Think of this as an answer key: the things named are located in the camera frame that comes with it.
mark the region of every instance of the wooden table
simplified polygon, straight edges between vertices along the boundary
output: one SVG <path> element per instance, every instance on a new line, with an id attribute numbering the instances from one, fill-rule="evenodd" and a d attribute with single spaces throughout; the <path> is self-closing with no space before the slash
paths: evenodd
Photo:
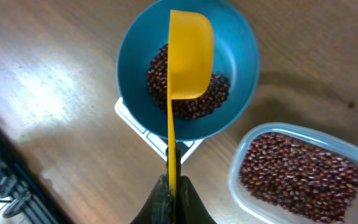
<path id="1" fill-rule="evenodd" d="M 152 2 L 0 0 L 0 125 L 77 223 L 129 223 L 165 172 L 114 112 L 118 48 Z M 183 174 L 218 223 L 260 223 L 226 183 L 249 129 L 282 121 L 358 145 L 358 1 L 231 2 L 259 41 L 259 87 Z"/>

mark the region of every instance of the container rim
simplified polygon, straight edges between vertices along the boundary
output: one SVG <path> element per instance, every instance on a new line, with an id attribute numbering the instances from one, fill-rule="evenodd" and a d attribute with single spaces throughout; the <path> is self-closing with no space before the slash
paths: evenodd
<path id="1" fill-rule="evenodd" d="M 322 147 L 329 151 L 335 152 L 337 154 L 348 157 L 354 161 L 358 162 L 358 147 L 343 141 L 337 137 L 331 136 L 329 134 L 322 133 L 310 128 L 304 128 L 294 124 L 287 123 L 265 123 L 259 126 L 252 128 L 242 139 L 239 144 L 239 147 L 234 154 L 233 162 L 230 166 L 227 183 L 229 185 L 230 193 L 236 203 L 245 211 L 251 215 L 259 218 L 260 220 L 266 223 L 289 223 L 286 220 L 282 220 L 276 215 L 272 215 L 266 210 L 261 210 L 261 208 L 254 206 L 251 203 L 243 201 L 237 195 L 235 186 L 237 184 L 237 175 L 239 169 L 244 161 L 245 155 L 248 151 L 249 145 L 253 139 L 257 136 L 267 133 L 267 132 L 277 132 L 286 134 L 293 138 L 300 139 L 304 142 L 314 144 L 316 146 Z"/>

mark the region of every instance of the bowl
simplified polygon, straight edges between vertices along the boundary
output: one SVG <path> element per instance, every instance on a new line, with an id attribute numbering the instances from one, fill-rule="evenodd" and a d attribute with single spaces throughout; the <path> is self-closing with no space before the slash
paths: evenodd
<path id="1" fill-rule="evenodd" d="M 349 144 L 341 139 L 335 138 L 313 129 L 303 128 L 285 123 L 262 124 L 249 131 L 241 140 L 239 148 L 234 155 L 233 162 L 229 171 L 229 190 L 234 200 L 245 211 L 263 220 L 266 223 L 281 224 L 309 224 L 316 223 L 304 217 L 294 215 L 279 206 L 273 206 L 250 196 L 250 193 L 240 184 L 239 169 L 247 154 L 250 143 L 263 133 L 276 132 L 287 136 L 300 139 L 306 143 L 327 149 L 337 154 L 347 157 L 358 166 L 358 147 Z M 347 208 L 345 223 L 358 224 L 358 191 L 352 205 Z"/>
<path id="2" fill-rule="evenodd" d="M 175 119 L 177 141 L 212 136 L 245 110 L 257 86 L 259 53 L 251 27 L 240 12 L 220 0 L 161 0 L 143 11 L 128 29 L 117 60 L 117 84 L 124 104 L 146 129 L 167 138 L 167 115 L 149 95 L 146 73 L 158 49 L 168 42 L 170 10 L 198 12 L 214 31 L 213 73 L 229 79 L 227 101 L 196 120 Z"/>

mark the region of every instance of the clear plastic container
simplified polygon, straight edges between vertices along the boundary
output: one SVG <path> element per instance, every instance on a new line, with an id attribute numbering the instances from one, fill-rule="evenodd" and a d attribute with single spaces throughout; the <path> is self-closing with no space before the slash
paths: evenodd
<path id="1" fill-rule="evenodd" d="M 282 133 L 300 139 L 304 142 L 314 144 L 329 151 L 341 154 L 350 160 L 354 161 L 358 166 L 358 147 L 349 144 L 343 140 L 300 126 L 295 126 L 285 123 L 267 123 L 262 124 L 250 130 L 241 140 L 239 148 L 234 155 L 233 162 L 229 171 L 229 190 L 234 200 L 245 211 L 251 213 L 253 216 L 263 220 L 266 223 L 282 223 L 282 224 L 312 224 L 316 223 L 299 215 L 294 215 L 280 206 L 274 206 L 258 200 L 250 195 L 239 181 L 239 169 L 247 154 L 248 148 L 252 140 L 257 136 L 276 132 Z M 345 223 L 358 224 L 358 193 L 352 205 L 346 210 Z"/>

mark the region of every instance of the plastic container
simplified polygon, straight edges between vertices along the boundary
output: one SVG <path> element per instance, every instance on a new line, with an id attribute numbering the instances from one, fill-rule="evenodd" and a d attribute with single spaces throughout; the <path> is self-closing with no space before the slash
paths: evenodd
<path id="1" fill-rule="evenodd" d="M 253 216 L 263 220 L 266 223 L 282 223 L 282 224 L 312 224 L 316 223 L 305 217 L 294 215 L 280 206 L 274 206 L 258 200 L 252 196 L 239 182 L 239 169 L 247 154 L 248 148 L 252 140 L 257 136 L 276 132 L 282 133 L 293 138 L 297 138 L 304 142 L 314 144 L 329 151 L 343 155 L 348 159 L 354 161 L 358 166 L 358 147 L 349 144 L 343 140 L 300 126 L 295 126 L 285 123 L 267 123 L 262 124 L 250 130 L 241 140 L 239 148 L 234 155 L 233 162 L 229 171 L 229 190 L 234 200 L 245 211 L 251 213 Z M 345 223 L 358 224 L 358 193 L 352 205 L 346 210 Z"/>

